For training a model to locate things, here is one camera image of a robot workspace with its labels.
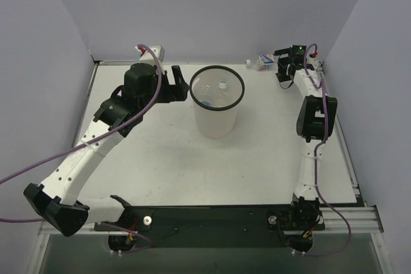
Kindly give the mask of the aluminium right side rail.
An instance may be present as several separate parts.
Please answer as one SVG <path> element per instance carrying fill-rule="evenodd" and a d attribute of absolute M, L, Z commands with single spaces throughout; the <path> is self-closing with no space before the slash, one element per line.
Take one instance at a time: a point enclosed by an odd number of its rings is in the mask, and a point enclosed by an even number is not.
<path fill-rule="evenodd" d="M 319 166 L 319 190 L 322 197 L 337 207 L 363 207 L 360 185 L 354 171 L 339 118 L 335 119 Z"/>

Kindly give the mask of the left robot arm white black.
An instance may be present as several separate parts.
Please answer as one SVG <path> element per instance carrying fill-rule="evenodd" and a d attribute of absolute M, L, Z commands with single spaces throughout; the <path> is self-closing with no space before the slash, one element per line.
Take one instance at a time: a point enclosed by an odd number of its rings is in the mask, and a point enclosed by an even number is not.
<path fill-rule="evenodd" d="M 83 186 L 107 154 L 119 144 L 156 103 L 185 101 L 189 86 L 180 67 L 172 66 L 174 84 L 167 73 L 157 74 L 154 65 L 133 64 L 118 86 L 94 114 L 78 142 L 79 150 L 64 161 L 40 184 L 29 184 L 23 194 L 35 212 L 69 237 L 89 223 L 110 223 L 118 230 L 128 228 L 132 206 L 123 198 L 79 201 Z"/>

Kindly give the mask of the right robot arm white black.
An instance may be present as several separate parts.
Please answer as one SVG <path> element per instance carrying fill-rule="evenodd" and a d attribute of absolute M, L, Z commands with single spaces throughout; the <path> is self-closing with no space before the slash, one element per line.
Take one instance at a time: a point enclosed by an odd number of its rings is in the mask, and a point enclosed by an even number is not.
<path fill-rule="evenodd" d="M 322 152 L 333 133 L 338 101 L 328 95 L 324 77 L 317 72 L 316 44 L 292 45 L 274 51 L 277 80 L 295 85 L 302 96 L 296 132 L 302 139 L 299 179 L 293 193 L 290 221 L 317 224 L 320 220 L 319 167 Z"/>

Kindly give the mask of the white blue label plastic bottle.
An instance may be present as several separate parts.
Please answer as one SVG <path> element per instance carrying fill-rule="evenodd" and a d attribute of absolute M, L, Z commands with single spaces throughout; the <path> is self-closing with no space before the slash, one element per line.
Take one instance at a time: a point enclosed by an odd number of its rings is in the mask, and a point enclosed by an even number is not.
<path fill-rule="evenodd" d="M 247 69 L 255 69 L 257 71 L 272 71 L 278 68 L 277 60 L 273 54 L 258 55 L 253 60 L 247 59 L 245 64 Z"/>

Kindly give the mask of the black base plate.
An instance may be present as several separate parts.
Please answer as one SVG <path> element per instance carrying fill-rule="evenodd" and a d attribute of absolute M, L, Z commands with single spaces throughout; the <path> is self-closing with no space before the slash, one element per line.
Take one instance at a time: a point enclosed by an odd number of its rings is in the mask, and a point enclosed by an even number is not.
<path fill-rule="evenodd" d="M 215 205 L 130 207 L 118 222 L 97 224 L 147 237 L 154 248 L 277 248 L 288 235 L 310 241 L 303 232 L 325 229 L 322 213 L 307 205 Z"/>

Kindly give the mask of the aluminium back rail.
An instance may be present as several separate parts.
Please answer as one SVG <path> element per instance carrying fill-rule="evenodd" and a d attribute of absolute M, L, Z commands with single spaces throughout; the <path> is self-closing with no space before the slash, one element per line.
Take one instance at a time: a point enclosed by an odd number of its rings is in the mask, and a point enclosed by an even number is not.
<path fill-rule="evenodd" d="M 100 60 L 99 65 L 132 65 L 137 63 L 138 60 Z M 163 65 L 246 65 L 247 60 L 242 61 L 228 61 L 228 62 L 218 62 L 216 60 L 211 61 L 187 61 L 187 60 L 177 60 L 177 61 L 167 61 L 163 62 Z"/>

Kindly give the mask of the white bin with black rim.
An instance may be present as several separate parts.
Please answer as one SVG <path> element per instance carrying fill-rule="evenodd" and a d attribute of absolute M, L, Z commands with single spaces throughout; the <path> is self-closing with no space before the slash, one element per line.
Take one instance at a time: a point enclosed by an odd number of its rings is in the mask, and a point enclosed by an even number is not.
<path fill-rule="evenodd" d="M 227 101 L 217 101 L 220 80 L 227 80 Z M 209 85 L 213 96 L 213 106 L 207 107 L 198 100 L 200 87 Z M 230 134 L 245 94 L 243 78 L 234 70 L 223 65 L 209 65 L 198 70 L 189 83 L 189 93 L 193 100 L 195 121 L 199 132 L 210 139 L 220 139 Z"/>

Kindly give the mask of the clear crushed plastic bottle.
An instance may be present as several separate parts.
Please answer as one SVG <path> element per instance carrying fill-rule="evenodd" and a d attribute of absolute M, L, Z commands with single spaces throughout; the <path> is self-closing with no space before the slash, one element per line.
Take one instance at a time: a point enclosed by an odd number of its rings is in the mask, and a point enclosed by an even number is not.
<path fill-rule="evenodd" d="M 224 102 L 227 101 L 230 97 L 230 94 L 227 92 L 228 82 L 227 80 L 220 80 L 217 90 L 217 101 Z"/>

